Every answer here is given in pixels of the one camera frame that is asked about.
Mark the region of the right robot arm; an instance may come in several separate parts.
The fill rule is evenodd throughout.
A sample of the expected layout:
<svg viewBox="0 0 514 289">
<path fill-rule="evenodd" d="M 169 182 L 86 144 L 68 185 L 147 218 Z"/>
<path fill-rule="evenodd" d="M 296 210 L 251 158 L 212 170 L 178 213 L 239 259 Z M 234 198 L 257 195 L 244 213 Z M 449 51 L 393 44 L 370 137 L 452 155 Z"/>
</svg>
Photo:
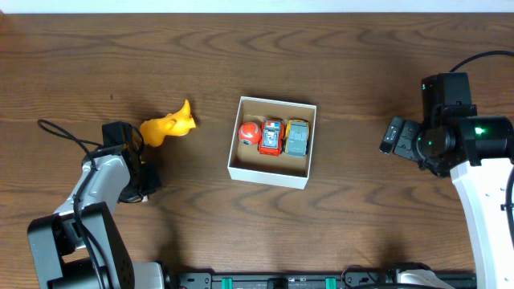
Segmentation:
<svg viewBox="0 0 514 289">
<path fill-rule="evenodd" d="M 449 177 L 465 214 L 479 288 L 513 286 L 513 125 L 479 116 L 464 72 L 421 82 L 423 121 L 395 116 L 379 149 Z"/>
</svg>

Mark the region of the white cardboard box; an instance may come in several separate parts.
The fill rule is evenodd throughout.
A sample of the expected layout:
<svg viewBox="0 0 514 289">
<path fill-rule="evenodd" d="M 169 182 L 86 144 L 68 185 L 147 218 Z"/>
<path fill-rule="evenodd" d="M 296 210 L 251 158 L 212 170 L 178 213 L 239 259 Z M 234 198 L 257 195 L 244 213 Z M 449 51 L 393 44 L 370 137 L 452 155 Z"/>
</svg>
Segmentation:
<svg viewBox="0 0 514 289">
<path fill-rule="evenodd" d="M 310 124 L 307 155 L 305 157 L 289 157 L 284 152 L 285 136 L 282 153 L 278 157 L 260 154 L 259 143 L 246 145 L 239 140 L 238 129 L 241 124 L 255 122 L 261 128 L 262 123 L 268 119 L 282 120 L 285 132 L 289 120 L 306 120 Z M 310 174 L 315 126 L 315 105 L 249 96 L 241 97 L 227 165 L 230 177 L 237 181 L 304 189 Z"/>
</svg>

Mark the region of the yellow grey toy truck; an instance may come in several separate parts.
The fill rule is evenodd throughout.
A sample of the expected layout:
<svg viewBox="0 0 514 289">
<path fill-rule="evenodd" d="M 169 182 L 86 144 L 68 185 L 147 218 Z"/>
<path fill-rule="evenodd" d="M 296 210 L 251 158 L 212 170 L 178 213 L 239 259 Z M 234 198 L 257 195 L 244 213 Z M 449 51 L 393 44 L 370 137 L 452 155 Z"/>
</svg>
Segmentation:
<svg viewBox="0 0 514 289">
<path fill-rule="evenodd" d="M 291 119 L 285 132 L 284 152 L 289 157 L 305 157 L 308 152 L 310 124 L 306 120 Z"/>
</svg>

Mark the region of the red toy fire truck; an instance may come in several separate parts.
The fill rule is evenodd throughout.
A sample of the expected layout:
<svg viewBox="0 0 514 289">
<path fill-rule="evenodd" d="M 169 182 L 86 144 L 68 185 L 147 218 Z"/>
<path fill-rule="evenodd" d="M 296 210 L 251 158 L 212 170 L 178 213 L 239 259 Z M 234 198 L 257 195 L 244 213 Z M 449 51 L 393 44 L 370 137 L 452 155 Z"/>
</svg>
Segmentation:
<svg viewBox="0 0 514 289">
<path fill-rule="evenodd" d="M 282 120 L 268 119 L 262 125 L 262 136 L 258 144 L 259 153 L 278 157 L 282 153 L 285 126 Z"/>
</svg>

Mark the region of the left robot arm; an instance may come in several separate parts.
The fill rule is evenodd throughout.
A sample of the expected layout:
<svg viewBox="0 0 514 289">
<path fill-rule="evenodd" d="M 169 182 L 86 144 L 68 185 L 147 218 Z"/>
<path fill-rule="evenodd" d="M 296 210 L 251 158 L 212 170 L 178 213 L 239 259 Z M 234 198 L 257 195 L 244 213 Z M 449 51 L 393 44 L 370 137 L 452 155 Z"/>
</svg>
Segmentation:
<svg viewBox="0 0 514 289">
<path fill-rule="evenodd" d="M 102 127 L 103 141 L 87 150 L 82 175 L 51 215 L 31 222 L 27 237 L 41 288 L 171 288 L 160 262 L 135 263 L 113 213 L 155 193 L 156 167 L 141 161 L 144 139 L 131 124 Z"/>
</svg>

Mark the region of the orange toy dinosaur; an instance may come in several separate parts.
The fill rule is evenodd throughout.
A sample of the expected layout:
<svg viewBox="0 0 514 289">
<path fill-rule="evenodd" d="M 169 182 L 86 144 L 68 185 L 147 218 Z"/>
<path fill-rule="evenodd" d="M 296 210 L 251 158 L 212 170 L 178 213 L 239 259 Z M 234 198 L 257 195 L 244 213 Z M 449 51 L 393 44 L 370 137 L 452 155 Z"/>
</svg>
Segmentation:
<svg viewBox="0 0 514 289">
<path fill-rule="evenodd" d="M 158 147 L 167 136 L 184 136 L 196 123 L 192 117 L 190 102 L 185 100 L 182 108 L 175 113 L 169 113 L 165 117 L 144 121 L 139 130 L 146 145 Z"/>
</svg>

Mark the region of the black mounting rail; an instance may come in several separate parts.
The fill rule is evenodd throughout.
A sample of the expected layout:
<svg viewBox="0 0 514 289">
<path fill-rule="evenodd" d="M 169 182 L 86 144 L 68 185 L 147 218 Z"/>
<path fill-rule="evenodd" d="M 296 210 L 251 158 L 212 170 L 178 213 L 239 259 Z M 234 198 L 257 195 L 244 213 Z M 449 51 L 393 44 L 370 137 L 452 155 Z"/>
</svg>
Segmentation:
<svg viewBox="0 0 514 289">
<path fill-rule="evenodd" d="M 432 271 L 423 263 L 400 263 L 387 269 L 350 266 L 341 273 L 215 274 L 182 273 L 170 285 L 177 289 L 477 289 L 474 274 Z"/>
</svg>

